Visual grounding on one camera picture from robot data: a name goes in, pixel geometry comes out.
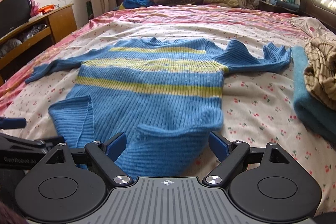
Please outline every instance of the sweater sleeve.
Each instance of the sweater sleeve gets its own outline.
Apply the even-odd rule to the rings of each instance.
[[[231,40],[225,50],[209,41],[207,54],[215,61],[228,67],[229,73],[267,71],[279,72],[291,60],[291,49],[277,47],[273,43],[263,46],[264,58],[253,57],[245,45],[238,40]]]
[[[102,58],[105,56],[107,50],[108,49],[106,47],[102,49],[93,49],[83,55],[71,57],[69,59],[57,59],[49,64],[34,67],[33,73],[25,80],[25,83],[28,84],[30,82],[37,81],[42,77],[57,71],[79,68],[84,61]]]

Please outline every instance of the cabinet door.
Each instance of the cabinet door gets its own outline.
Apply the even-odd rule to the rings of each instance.
[[[77,30],[72,6],[54,12],[48,16],[48,19],[55,43]]]

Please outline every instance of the teal sweater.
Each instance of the teal sweater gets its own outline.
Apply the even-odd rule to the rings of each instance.
[[[133,178],[174,176],[221,129],[225,74],[278,72],[290,61],[290,49],[269,43],[263,51],[264,59],[255,58],[237,40],[226,50],[203,38],[123,40],[36,67],[26,83],[80,67],[66,99],[49,108],[57,133],[76,148],[124,132],[120,168]]]

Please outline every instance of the yellow stripe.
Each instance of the yellow stripe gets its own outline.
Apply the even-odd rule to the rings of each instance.
[[[132,48],[132,47],[113,47],[110,51],[135,51],[141,53],[195,53],[195,54],[206,54],[205,50],[194,49],[188,47],[161,47],[161,48]]]
[[[195,73],[215,73],[218,71],[228,72],[228,67],[216,61],[199,61],[178,59],[171,60],[167,58],[156,60],[144,59],[95,59],[83,63],[88,67],[119,67],[136,69],[140,71],[166,71],[166,72],[195,72]]]
[[[90,78],[84,76],[78,76],[77,83],[82,85],[99,86],[113,90],[132,91],[143,94],[198,96],[204,98],[210,98],[210,97],[221,98],[222,96],[221,87],[129,83],[116,80],[107,80],[102,78]]]

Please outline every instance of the black monitor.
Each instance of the black monitor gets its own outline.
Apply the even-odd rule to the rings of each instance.
[[[0,38],[28,22],[31,8],[30,0],[2,0],[0,2]]]

